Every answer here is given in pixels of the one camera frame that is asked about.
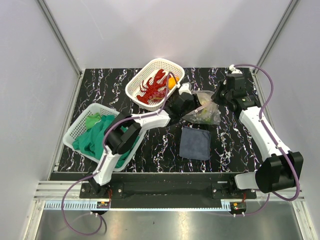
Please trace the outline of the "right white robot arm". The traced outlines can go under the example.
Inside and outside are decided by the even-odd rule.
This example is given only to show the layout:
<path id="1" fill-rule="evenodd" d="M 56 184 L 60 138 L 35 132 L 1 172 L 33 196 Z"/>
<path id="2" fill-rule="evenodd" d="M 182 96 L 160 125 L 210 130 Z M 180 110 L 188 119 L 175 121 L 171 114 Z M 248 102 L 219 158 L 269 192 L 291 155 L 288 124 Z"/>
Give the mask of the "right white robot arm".
<path id="1" fill-rule="evenodd" d="M 290 198 L 295 200 L 300 193 L 303 156 L 298 151 L 291 151 L 277 136 L 260 103 L 253 95 L 247 94 L 243 73 L 236 69 L 227 74 L 224 80 L 219 81 L 212 100 L 226 106 L 246 127 L 263 160 L 256 172 L 237 174 L 234 181 L 227 185 L 228 195 L 236 199 L 247 189 L 277 194 L 280 190 L 296 188 L 295 195 Z"/>

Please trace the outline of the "fake green cabbage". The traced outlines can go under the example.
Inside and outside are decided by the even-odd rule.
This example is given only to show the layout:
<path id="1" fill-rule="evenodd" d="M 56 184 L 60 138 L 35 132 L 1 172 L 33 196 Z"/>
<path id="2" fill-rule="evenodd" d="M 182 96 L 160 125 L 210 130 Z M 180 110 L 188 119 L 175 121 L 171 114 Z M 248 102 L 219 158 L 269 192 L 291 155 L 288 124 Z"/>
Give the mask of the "fake green cabbage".
<path id="1" fill-rule="evenodd" d="M 197 112 L 197 120 L 200 124 L 217 125 L 219 123 L 219 109 L 217 104 L 208 97 L 200 97 L 200 109 Z"/>

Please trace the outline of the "fake red grapes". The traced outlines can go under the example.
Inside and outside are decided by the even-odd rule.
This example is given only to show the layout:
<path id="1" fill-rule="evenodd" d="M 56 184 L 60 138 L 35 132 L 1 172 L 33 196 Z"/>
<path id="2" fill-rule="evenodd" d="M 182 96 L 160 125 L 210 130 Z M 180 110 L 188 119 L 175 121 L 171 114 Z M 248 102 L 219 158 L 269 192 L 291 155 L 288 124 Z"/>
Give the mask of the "fake red grapes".
<path id="1" fill-rule="evenodd" d="M 166 96 L 166 92 L 164 90 L 155 91 L 151 99 L 163 99 L 165 96 Z"/>

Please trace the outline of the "clear zip top bag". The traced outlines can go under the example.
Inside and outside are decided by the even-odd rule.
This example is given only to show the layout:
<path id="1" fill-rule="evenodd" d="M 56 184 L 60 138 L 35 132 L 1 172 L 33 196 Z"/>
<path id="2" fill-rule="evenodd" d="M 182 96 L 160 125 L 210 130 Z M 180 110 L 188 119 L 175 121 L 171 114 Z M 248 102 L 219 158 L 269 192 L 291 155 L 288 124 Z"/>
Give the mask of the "clear zip top bag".
<path id="1" fill-rule="evenodd" d="M 194 96 L 196 108 L 183 116 L 182 119 L 193 124 L 219 125 L 221 122 L 221 112 L 218 105 L 212 101 L 214 92 L 199 90 L 192 91 L 191 93 Z"/>

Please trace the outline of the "red fake lobster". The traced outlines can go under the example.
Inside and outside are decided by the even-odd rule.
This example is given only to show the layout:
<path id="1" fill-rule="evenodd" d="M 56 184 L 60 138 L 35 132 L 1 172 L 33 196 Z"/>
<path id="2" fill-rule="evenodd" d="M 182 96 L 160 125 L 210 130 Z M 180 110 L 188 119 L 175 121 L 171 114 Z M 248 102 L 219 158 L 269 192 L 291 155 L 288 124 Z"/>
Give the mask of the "red fake lobster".
<path id="1" fill-rule="evenodd" d="M 154 77 L 150 77 L 146 83 L 143 82 L 139 86 L 141 94 L 138 94 L 136 99 L 146 105 L 161 102 L 165 97 L 162 99 L 152 99 L 152 95 L 156 91 L 165 91 L 166 93 L 169 92 L 167 80 L 168 78 L 165 71 L 163 69 L 158 70 Z"/>

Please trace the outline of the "fake orange fruit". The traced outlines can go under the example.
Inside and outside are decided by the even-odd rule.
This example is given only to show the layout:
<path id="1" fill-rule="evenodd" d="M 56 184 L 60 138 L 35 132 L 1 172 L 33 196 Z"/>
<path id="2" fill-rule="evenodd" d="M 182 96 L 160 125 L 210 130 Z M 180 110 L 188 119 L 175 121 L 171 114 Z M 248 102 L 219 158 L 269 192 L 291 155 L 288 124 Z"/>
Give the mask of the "fake orange fruit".
<path id="1" fill-rule="evenodd" d="M 168 81 L 168 88 L 171 90 L 172 88 L 175 87 L 175 85 L 177 84 L 177 82 L 180 80 L 179 77 L 170 77 L 167 81 Z"/>

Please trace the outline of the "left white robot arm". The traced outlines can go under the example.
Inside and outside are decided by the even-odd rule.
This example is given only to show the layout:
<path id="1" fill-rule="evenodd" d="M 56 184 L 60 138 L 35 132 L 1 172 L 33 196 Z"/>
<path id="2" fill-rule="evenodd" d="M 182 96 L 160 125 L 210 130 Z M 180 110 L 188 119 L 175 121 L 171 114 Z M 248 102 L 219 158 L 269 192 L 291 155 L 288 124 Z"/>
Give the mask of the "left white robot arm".
<path id="1" fill-rule="evenodd" d="M 143 114 L 120 112 L 104 131 L 102 159 L 88 179 L 90 192 L 97 198 L 108 193 L 107 184 L 121 156 L 133 150 L 136 139 L 154 128 L 177 124 L 185 115 L 200 106 L 199 98 L 193 93 L 183 92 L 172 103 L 160 110 Z"/>

